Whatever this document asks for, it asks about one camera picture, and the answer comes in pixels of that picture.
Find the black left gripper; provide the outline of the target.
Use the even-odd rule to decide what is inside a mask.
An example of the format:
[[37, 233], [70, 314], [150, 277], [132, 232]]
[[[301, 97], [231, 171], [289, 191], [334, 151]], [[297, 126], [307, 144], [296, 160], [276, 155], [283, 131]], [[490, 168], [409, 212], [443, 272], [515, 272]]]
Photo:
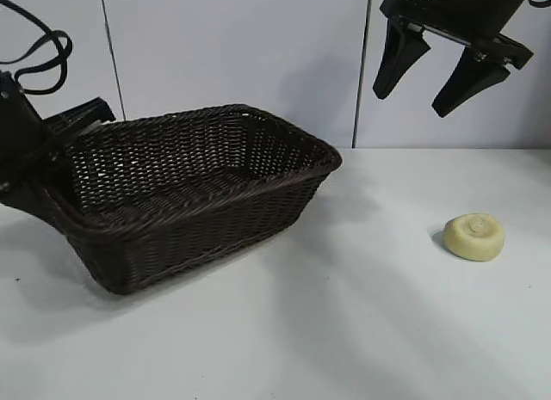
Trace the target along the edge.
[[32, 215], [74, 237], [74, 194], [94, 201], [93, 190], [116, 184], [108, 151], [115, 116], [95, 97], [41, 118], [22, 87], [1, 73], [1, 204]]

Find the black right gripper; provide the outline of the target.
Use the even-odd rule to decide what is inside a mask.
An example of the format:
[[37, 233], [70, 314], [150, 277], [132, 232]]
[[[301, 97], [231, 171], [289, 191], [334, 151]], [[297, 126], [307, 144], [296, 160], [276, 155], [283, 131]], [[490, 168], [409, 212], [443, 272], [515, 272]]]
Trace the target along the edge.
[[436, 95], [432, 107], [445, 117], [481, 91], [511, 74], [503, 65], [522, 69], [533, 56], [502, 30], [527, 0], [383, 0], [387, 33], [373, 91], [386, 99], [405, 73], [429, 50], [429, 31], [467, 49]]

